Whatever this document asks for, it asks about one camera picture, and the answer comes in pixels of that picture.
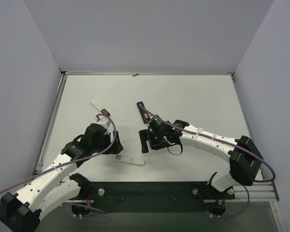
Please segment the white remote control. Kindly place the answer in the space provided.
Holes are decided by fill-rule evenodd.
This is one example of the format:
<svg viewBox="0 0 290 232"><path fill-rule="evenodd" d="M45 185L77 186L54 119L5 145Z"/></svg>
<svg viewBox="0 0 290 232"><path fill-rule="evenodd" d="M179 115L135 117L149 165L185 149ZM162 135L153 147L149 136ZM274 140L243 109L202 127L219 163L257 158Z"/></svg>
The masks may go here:
<svg viewBox="0 0 290 232"><path fill-rule="evenodd" d="M145 165L145 159L140 157L131 157L131 156L125 156L125 155L116 155L114 158L114 161L134 165L134 166L144 166Z"/></svg>

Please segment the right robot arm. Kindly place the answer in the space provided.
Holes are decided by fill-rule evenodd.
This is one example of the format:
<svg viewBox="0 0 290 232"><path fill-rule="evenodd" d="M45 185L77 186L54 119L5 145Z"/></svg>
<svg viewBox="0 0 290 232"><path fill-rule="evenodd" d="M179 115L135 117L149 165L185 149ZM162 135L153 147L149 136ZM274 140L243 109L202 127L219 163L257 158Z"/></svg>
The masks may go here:
<svg viewBox="0 0 290 232"><path fill-rule="evenodd" d="M252 186L263 159L251 138L230 138L215 135L185 121L162 122L157 117L147 120L147 129L139 131L142 153L169 149L172 146L194 147L221 158L229 167L213 173L207 182L215 190L224 192L238 183Z"/></svg>

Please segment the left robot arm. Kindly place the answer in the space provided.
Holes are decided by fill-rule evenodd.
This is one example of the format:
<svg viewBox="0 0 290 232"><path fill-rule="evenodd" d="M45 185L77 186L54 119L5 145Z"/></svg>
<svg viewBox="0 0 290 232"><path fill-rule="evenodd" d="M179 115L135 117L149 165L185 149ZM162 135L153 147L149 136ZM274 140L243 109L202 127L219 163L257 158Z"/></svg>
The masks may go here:
<svg viewBox="0 0 290 232"><path fill-rule="evenodd" d="M14 194L5 193L0 199L0 221L13 232L33 232L47 214L65 201L87 197L89 181L74 171L94 156L123 150L117 131L109 132L113 126L113 121L105 117L90 124L31 182Z"/></svg>

